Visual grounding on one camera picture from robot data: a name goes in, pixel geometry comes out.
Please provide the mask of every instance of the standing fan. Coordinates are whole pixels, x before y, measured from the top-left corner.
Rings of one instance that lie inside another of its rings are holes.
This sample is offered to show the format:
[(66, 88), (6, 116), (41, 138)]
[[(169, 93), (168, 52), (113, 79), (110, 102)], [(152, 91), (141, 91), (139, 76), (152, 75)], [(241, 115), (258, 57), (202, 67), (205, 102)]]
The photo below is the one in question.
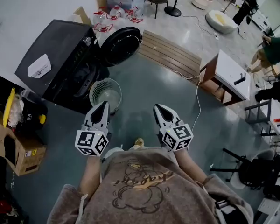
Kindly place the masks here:
[(170, 16), (179, 17), (182, 12), (176, 8), (177, 0), (175, 0), (174, 6), (167, 6), (164, 8), (165, 13), (169, 14)]

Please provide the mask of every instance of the green shirt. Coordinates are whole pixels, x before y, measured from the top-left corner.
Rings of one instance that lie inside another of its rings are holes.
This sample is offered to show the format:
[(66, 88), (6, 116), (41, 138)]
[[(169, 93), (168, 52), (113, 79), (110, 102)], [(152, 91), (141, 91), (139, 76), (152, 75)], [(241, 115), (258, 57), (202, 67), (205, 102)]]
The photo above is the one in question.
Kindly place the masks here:
[(280, 37), (271, 37), (271, 44), (264, 47), (268, 61), (275, 65), (280, 62)]

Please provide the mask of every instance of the wooden pallet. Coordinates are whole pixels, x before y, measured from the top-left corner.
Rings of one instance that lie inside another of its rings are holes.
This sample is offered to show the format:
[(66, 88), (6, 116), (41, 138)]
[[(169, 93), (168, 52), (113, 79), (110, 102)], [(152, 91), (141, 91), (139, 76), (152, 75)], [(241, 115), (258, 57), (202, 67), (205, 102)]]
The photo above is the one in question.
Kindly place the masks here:
[[(143, 32), (139, 54), (173, 72), (178, 71), (185, 77), (195, 77), (200, 72), (200, 57), (146, 30)], [(190, 81), (197, 84), (198, 79), (194, 78)]]

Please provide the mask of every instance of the fan base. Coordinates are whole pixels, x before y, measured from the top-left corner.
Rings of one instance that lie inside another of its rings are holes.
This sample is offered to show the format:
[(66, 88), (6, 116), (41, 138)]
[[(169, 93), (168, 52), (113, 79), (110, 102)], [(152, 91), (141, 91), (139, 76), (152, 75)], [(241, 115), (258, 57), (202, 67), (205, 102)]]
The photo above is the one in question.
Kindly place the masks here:
[(179, 17), (182, 14), (182, 12), (179, 9), (172, 6), (165, 7), (164, 12), (173, 17)]

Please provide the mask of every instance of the person in black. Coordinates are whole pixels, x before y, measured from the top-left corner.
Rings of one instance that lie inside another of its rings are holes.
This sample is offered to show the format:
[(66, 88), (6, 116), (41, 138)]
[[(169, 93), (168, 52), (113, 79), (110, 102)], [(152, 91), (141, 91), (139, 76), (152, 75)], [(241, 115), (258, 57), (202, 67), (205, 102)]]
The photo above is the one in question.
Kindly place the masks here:
[(243, 19), (249, 14), (249, 12), (257, 6), (256, 0), (245, 0), (238, 13), (233, 17), (234, 22), (239, 26)]
[(271, 89), (258, 91), (255, 95), (255, 99), (257, 102), (268, 99), (276, 99), (280, 102), (280, 75), (278, 81), (273, 83), (273, 87)]

